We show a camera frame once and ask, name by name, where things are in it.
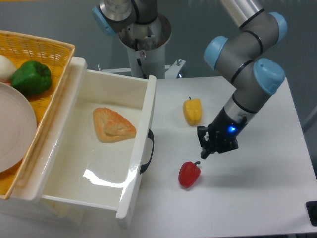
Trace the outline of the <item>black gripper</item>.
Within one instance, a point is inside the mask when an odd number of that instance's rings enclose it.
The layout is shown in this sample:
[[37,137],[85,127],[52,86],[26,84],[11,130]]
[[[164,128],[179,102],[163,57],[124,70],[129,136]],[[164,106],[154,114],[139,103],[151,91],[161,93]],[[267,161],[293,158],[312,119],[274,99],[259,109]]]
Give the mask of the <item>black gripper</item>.
[[242,115],[242,119],[236,122],[222,108],[208,127],[198,126],[197,136],[202,147],[201,158],[206,159],[215,152],[221,154],[238,149],[236,137],[247,125],[247,122],[246,115]]

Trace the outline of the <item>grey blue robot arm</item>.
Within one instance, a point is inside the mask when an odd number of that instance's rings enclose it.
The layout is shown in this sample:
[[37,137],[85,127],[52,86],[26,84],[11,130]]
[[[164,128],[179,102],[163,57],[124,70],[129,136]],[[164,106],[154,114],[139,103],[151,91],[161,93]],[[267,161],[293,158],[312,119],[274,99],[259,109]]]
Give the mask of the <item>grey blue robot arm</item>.
[[[285,80],[278,64],[262,58],[287,33],[284,17],[266,12],[257,0],[223,0],[221,4],[240,33],[233,39],[214,38],[204,51],[204,60],[235,92],[211,124],[197,129],[203,159],[237,149],[239,133]],[[155,0],[103,0],[92,14],[106,35],[117,35],[127,48],[132,76],[165,78],[165,45],[171,26],[158,12]]]

